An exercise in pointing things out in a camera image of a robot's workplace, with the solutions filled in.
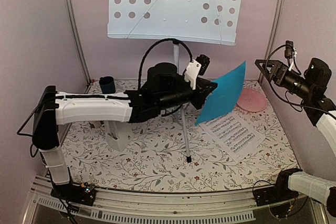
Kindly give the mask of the blue sheet music page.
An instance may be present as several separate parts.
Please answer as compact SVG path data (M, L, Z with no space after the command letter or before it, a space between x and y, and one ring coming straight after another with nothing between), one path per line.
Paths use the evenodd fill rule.
M245 80L246 62L214 82L217 88L206 99L204 107L198 116L195 125L211 121L230 113L235 107Z

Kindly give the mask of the light blue music stand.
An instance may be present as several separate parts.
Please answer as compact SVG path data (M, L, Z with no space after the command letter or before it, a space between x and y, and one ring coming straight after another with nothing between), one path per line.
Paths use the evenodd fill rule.
M233 45L240 0L109 0L107 35L115 39L171 42L172 64L179 69L181 47L187 42ZM189 58L189 63L196 60Z

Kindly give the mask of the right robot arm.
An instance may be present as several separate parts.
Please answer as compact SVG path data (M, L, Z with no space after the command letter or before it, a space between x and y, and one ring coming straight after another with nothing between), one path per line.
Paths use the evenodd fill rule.
M279 60L257 59L255 65L270 84L285 88L301 98L298 106L304 109L311 124L335 151L335 104L324 94L332 75L329 66L318 58L312 58L301 76ZM335 216L335 182L309 175L299 168L281 171L271 191L256 196L256 202L267 204L299 194L323 204L328 213Z

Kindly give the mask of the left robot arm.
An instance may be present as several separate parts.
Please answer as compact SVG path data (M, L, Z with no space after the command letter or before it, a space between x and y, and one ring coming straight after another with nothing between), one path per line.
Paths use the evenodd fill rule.
M58 192L67 200L78 195L58 140L58 126L82 121L141 123L161 111L191 103L201 109L217 83L203 79L203 66L192 60L183 75L168 62L148 69L147 81L138 90L113 94L70 94L48 86L34 114L33 144L41 151Z

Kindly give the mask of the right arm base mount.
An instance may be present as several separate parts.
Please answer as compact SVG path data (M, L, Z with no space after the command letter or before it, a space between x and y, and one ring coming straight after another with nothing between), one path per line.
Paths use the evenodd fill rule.
M285 186L272 185L265 188L252 190L257 206L265 206L278 202L295 199L299 193L292 191Z

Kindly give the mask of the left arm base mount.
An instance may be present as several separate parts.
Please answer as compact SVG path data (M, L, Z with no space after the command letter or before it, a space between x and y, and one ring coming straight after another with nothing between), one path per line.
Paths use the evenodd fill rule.
M66 202L74 202L86 206L93 206L96 199L94 184L73 184L72 182L64 185L56 185L51 182L51 195Z

